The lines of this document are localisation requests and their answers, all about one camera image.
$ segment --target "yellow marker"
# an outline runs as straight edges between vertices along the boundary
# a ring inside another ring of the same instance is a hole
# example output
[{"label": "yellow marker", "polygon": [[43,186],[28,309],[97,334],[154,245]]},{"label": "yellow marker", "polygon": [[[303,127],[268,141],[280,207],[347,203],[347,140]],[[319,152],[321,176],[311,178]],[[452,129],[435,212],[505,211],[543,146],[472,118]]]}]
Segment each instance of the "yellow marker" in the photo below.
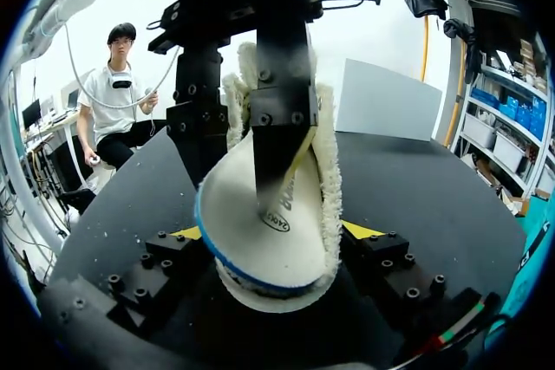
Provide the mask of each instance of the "yellow marker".
[{"label": "yellow marker", "polygon": [[172,236],[184,236],[186,238],[191,238],[192,240],[199,240],[200,228],[198,227],[198,225],[195,225],[190,229],[176,231],[175,233],[172,233]]},{"label": "yellow marker", "polygon": [[345,228],[352,234],[355,238],[367,238],[370,236],[383,236],[385,233],[380,231],[367,229],[366,227],[362,227],[361,225],[356,225],[349,223],[348,221],[342,220],[343,225]]}]

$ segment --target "white wall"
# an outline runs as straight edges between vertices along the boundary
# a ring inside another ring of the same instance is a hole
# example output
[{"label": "white wall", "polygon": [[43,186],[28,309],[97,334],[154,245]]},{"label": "white wall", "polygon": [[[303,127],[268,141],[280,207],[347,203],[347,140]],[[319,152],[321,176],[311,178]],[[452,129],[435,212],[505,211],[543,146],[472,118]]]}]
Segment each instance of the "white wall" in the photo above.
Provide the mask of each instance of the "white wall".
[{"label": "white wall", "polygon": [[[146,31],[148,23],[160,18],[163,9],[174,0],[97,0],[91,7],[69,21],[76,65],[80,73],[101,66],[108,58],[108,32],[117,24],[131,22],[137,28],[137,41],[129,56],[133,70],[147,85],[155,84],[171,60],[170,53],[160,56],[147,51],[147,44],[159,31]],[[451,40],[443,35],[442,21],[429,19],[428,69],[425,82],[447,91]],[[364,3],[350,10],[331,10],[310,25],[312,44],[317,52],[317,79],[336,88],[336,102],[341,93],[345,58],[379,65],[419,79],[422,64],[424,21],[416,19],[403,0],[382,0],[380,6]],[[220,50],[224,57],[222,75],[238,72],[237,47],[244,41],[256,41],[255,32],[232,38],[232,44]],[[35,63],[22,68],[23,97],[20,108],[31,102]],[[36,63],[37,96],[46,97],[73,80],[65,33],[61,30],[52,46]],[[166,107],[173,105],[175,68],[160,88],[160,104],[154,117],[164,118]]]}]

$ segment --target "cable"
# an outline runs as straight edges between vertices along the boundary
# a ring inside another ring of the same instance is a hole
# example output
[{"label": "cable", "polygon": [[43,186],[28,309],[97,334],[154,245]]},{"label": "cable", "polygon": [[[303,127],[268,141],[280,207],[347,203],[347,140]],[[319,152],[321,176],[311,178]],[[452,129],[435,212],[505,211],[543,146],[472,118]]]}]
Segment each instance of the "cable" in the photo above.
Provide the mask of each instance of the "cable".
[{"label": "cable", "polygon": [[333,6],[331,8],[323,8],[323,10],[339,10],[339,9],[351,9],[351,8],[357,8],[358,6],[360,6],[361,4],[363,4],[364,1],[361,0],[359,3],[355,3],[355,4],[348,4],[347,6]]},{"label": "cable", "polygon": [[106,108],[113,108],[116,110],[122,110],[124,108],[130,108],[130,107],[135,107],[139,104],[141,104],[142,102],[145,102],[149,96],[151,94],[153,94],[154,92],[158,91],[158,88],[160,87],[160,85],[162,84],[162,82],[164,82],[164,80],[166,79],[167,75],[169,74],[170,70],[172,69],[173,63],[175,62],[175,59],[177,58],[178,53],[180,52],[180,47],[178,47],[175,50],[175,54],[173,55],[172,60],[170,61],[170,65],[167,67],[167,70],[165,72],[165,74],[162,76],[160,82],[156,85],[155,88],[152,89],[152,91],[149,94],[146,94],[144,97],[142,97],[140,100],[134,101],[131,104],[126,104],[125,106],[112,106],[106,103],[103,103],[102,101],[98,100],[96,97],[94,97],[91,93],[89,93],[87,91],[87,89],[83,86],[81,79],[79,77],[79,74],[77,73],[77,68],[75,67],[75,60],[73,57],[73,52],[71,50],[71,41],[69,39],[69,29],[68,29],[68,25],[67,24],[63,24],[63,27],[66,29],[66,38],[68,41],[68,51],[69,51],[69,59],[71,60],[71,68],[73,69],[73,73],[75,76],[75,79],[77,80],[77,83],[79,84],[79,87],[81,88],[82,92],[92,101],[94,101],[96,104],[98,104],[99,106],[103,106]]}]

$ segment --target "printed logo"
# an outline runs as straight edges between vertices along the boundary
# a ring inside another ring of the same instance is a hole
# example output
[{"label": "printed logo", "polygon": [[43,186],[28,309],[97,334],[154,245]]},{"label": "printed logo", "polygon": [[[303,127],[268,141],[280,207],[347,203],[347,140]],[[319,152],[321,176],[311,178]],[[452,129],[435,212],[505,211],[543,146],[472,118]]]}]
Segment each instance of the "printed logo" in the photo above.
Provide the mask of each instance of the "printed logo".
[{"label": "printed logo", "polygon": [[268,227],[282,233],[286,233],[291,229],[287,220],[276,212],[266,213],[266,215],[262,218],[262,221],[264,221]]}]

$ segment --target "shelf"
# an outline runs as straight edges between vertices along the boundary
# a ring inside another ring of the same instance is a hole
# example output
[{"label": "shelf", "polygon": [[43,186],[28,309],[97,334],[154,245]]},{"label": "shelf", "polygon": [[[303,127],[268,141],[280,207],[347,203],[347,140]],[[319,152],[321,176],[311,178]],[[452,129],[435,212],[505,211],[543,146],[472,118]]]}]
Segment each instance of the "shelf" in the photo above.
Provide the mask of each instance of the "shelf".
[{"label": "shelf", "polygon": [[491,159],[493,162],[495,162],[497,165],[499,165],[499,167],[505,171],[512,179],[514,182],[517,183],[517,185],[522,188],[522,190],[524,190],[526,188],[526,184],[524,182],[524,180],[517,175],[515,172],[511,171],[509,168],[507,168],[505,165],[503,165],[503,162],[501,162],[499,159],[497,159],[497,157],[493,154],[492,151],[490,151],[489,149],[486,149],[485,147],[483,147],[482,145],[479,145],[477,142],[475,142],[473,139],[470,139],[468,136],[466,136],[464,133],[460,134],[461,138],[463,138],[464,140],[467,140],[468,142],[470,142],[471,144],[473,144],[474,146],[476,146],[478,149],[480,149],[489,159]]},{"label": "shelf", "polygon": [[507,74],[504,71],[490,67],[488,65],[482,65],[482,73],[486,76],[500,84],[501,86],[508,88],[519,94],[533,94],[539,97],[541,100],[547,102],[547,94],[542,93],[537,88],[531,86],[527,82],[524,82],[516,77]]},{"label": "shelf", "polygon": [[541,147],[541,140],[539,140],[537,137],[535,137],[532,132],[530,132],[529,130],[527,130],[524,126],[522,126],[520,123],[518,123],[516,120],[510,119],[508,116],[505,116],[502,112],[500,112],[499,110],[488,106],[486,103],[478,100],[478,99],[474,99],[474,97],[469,97],[468,101],[475,104],[478,107],[483,108],[484,110],[487,110],[489,113],[493,114],[496,118],[503,120],[504,123],[506,123],[507,125],[509,125],[510,127],[512,127],[514,130],[520,132],[521,134],[523,134],[528,140],[530,140],[534,145],[536,145],[537,147]]}]

